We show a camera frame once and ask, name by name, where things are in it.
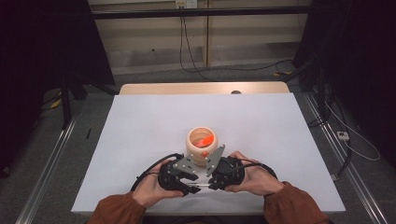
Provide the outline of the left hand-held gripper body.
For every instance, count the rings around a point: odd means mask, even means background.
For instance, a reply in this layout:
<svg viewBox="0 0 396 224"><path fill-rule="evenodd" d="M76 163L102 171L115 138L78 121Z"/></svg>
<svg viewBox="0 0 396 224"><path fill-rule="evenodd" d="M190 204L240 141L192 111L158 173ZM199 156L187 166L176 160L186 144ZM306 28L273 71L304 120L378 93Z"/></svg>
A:
<svg viewBox="0 0 396 224"><path fill-rule="evenodd" d="M158 182L163 189L178 190L180 185L187 185L179 179L181 174L196 175L196 165L193 162L192 155L184 157L183 155L177 156L173 161L169 161L162 165Z"/></svg>

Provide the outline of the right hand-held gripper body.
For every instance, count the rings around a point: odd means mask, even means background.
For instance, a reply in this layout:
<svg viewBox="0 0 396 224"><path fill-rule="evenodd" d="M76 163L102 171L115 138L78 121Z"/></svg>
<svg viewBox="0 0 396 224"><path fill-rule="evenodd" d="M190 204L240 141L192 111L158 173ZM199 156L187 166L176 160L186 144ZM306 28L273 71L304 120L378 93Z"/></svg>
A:
<svg viewBox="0 0 396 224"><path fill-rule="evenodd" d="M239 185L245 177L245 168L241 160L233 157L223 157L224 145L218 147L206 157L205 173L209 177L208 184L220 183L223 190L231 185Z"/></svg>

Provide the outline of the cream duck pen holder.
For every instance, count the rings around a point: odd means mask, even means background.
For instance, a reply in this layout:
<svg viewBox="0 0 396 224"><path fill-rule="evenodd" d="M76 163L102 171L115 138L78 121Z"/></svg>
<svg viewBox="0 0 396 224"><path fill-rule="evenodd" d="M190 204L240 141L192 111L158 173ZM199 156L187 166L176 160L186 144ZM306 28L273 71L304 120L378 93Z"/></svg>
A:
<svg viewBox="0 0 396 224"><path fill-rule="evenodd" d="M208 147L195 147L193 144L205 138L208 135L214 135L213 143ZM206 163L206 157L212 154L218 148L217 135L207 127L197 127L192 129L186 138L187 154L192 155L193 162L196 165L203 166Z"/></svg>

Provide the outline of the orange highlighter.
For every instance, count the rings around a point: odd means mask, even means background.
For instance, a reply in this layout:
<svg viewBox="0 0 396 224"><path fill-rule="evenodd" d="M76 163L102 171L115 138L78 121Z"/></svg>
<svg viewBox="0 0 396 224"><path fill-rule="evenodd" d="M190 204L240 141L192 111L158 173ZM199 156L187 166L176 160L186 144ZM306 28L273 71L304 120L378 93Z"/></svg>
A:
<svg viewBox="0 0 396 224"><path fill-rule="evenodd" d="M214 135L211 134L211 135L208 135L205 138L197 141L193 145L195 147L208 147L208 146L210 146L213 143L213 141L214 141Z"/></svg>

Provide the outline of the person's right hand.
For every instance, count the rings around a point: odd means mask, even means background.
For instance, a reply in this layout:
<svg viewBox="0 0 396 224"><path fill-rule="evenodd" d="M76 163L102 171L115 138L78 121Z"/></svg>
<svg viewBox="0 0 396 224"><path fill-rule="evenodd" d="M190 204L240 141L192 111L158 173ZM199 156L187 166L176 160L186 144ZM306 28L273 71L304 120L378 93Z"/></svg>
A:
<svg viewBox="0 0 396 224"><path fill-rule="evenodd" d="M282 190L285 185L259 166L259 162L247 158L240 151L235 151L231 157L237 158L244 164L249 164L245 169L245 177L241 184L231 185L225 188L229 192L247 191L258 196L275 194Z"/></svg>

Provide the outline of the person's left hand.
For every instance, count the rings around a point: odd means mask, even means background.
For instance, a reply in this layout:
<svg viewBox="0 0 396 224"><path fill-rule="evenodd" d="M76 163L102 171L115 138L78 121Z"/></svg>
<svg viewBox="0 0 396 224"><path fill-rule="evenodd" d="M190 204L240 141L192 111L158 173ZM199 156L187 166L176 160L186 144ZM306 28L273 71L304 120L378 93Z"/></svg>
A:
<svg viewBox="0 0 396 224"><path fill-rule="evenodd" d="M163 164L168 160L154 166L143 180L138 184L133 192L134 200L140 205L149 208L163 199L173 199L183 197L182 191L163 189L158 183L157 173L160 171Z"/></svg>

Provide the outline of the wooden table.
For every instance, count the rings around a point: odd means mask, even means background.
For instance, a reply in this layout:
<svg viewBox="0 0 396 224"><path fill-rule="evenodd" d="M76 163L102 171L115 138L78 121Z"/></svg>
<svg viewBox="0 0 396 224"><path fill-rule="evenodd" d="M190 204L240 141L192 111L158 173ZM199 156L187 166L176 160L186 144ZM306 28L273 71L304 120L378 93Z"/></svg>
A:
<svg viewBox="0 0 396 224"><path fill-rule="evenodd" d="M188 83L139 83L125 84L120 95L132 94L248 94L289 93L282 81L254 82L188 82Z"/></svg>

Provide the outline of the black metal stand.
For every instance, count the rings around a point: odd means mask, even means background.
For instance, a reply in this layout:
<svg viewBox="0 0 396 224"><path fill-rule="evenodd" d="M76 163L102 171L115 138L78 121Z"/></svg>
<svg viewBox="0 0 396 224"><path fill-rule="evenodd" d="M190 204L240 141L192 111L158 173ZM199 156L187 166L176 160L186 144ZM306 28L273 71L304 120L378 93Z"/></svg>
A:
<svg viewBox="0 0 396 224"><path fill-rule="evenodd" d="M299 83L302 91L312 91L314 87L317 87L318 112L322 120L327 121L325 69L322 67L319 59L313 58L305 64L305 68L299 77Z"/></svg>

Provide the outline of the black tripod stand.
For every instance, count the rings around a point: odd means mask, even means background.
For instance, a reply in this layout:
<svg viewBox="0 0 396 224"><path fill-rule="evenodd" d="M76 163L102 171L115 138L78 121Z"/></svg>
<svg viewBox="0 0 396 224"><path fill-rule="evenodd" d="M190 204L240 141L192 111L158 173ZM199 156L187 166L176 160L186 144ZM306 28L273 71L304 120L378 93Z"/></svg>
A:
<svg viewBox="0 0 396 224"><path fill-rule="evenodd" d="M109 95L118 95L120 93L117 90L109 88L106 84L102 84L99 81L96 81L81 73L62 72L60 91L61 91L61 100L63 104L63 115L64 115L63 130L67 128L67 126L71 123L71 120L73 118L71 112L69 92L72 92L73 96L77 100L85 100L88 95L88 93L84 89L85 84L94 86L97 90L105 92Z"/></svg>

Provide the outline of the black horizontal bar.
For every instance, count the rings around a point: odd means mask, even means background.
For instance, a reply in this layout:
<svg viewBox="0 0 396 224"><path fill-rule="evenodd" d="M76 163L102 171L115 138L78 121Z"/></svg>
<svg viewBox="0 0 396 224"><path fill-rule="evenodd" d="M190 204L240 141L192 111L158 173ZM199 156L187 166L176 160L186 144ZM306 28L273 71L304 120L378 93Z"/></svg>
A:
<svg viewBox="0 0 396 224"><path fill-rule="evenodd" d="M244 15L288 15L307 14L313 8L299 7L250 7L250 8L194 8L194 9L161 9L131 11L94 11L91 17L95 20L111 19L146 19L206 16L244 16Z"/></svg>

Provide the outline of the black curtain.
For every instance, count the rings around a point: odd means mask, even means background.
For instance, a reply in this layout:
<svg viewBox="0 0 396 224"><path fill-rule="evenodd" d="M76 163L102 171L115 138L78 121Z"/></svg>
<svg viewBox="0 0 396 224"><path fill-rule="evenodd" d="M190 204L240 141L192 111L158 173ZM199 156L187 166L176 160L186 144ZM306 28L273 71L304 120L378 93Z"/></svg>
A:
<svg viewBox="0 0 396 224"><path fill-rule="evenodd" d="M0 0L0 177L30 135L61 75L115 84L88 0Z"/></svg>
<svg viewBox="0 0 396 224"><path fill-rule="evenodd" d="M310 0L332 11L307 17L293 65L320 59L326 81L396 163L396 0Z"/></svg>

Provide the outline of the white wall socket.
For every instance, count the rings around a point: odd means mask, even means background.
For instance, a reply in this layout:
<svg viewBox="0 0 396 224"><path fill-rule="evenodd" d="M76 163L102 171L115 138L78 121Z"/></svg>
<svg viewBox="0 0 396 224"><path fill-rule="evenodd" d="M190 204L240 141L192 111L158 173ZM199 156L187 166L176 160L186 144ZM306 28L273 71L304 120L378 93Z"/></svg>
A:
<svg viewBox="0 0 396 224"><path fill-rule="evenodd" d="M198 8L198 1L197 0L175 0L176 8L183 9L183 8Z"/></svg>

